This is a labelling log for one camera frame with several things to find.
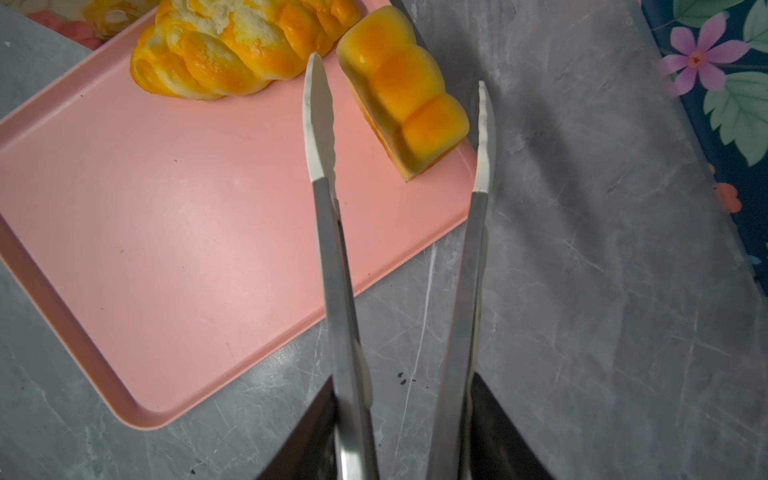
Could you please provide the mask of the steel tongs with white tips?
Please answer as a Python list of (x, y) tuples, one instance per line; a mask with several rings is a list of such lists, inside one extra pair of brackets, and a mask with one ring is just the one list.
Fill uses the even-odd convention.
[[(479, 82), (478, 93), (475, 183), (428, 460), (427, 476), (430, 479), (464, 479), (470, 472), (471, 386), (486, 267), (485, 221), (496, 161), (495, 114), (485, 82)], [(310, 55), (305, 73), (302, 124), (316, 212), (325, 315), (334, 350), (332, 380), (337, 400), (337, 464), (343, 479), (376, 479), (379, 474), (370, 414), (372, 388), (360, 344), (335, 192), (333, 99), (323, 60), (316, 53)]]

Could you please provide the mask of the yellow toast loaf bread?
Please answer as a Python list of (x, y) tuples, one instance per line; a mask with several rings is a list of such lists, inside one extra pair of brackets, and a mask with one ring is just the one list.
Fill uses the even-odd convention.
[(447, 93), (435, 59), (417, 44), (396, 7), (370, 11), (344, 34), (336, 53), (364, 117), (404, 181), (466, 138), (464, 108)]

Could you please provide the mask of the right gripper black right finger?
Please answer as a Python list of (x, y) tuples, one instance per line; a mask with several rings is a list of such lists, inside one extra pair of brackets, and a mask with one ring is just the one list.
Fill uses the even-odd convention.
[(469, 472), (472, 479), (553, 480), (479, 373), (471, 389)]

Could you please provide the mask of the long braided bread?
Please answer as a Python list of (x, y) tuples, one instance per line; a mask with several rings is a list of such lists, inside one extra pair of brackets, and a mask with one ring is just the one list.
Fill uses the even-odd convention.
[(255, 94), (300, 75), (361, 18), (356, 2), (163, 1), (132, 52), (143, 90), (195, 100)]

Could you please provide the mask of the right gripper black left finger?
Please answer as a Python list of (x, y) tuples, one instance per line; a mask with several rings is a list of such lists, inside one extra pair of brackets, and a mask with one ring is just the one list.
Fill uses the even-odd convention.
[(337, 479), (336, 410), (329, 377), (257, 480)]

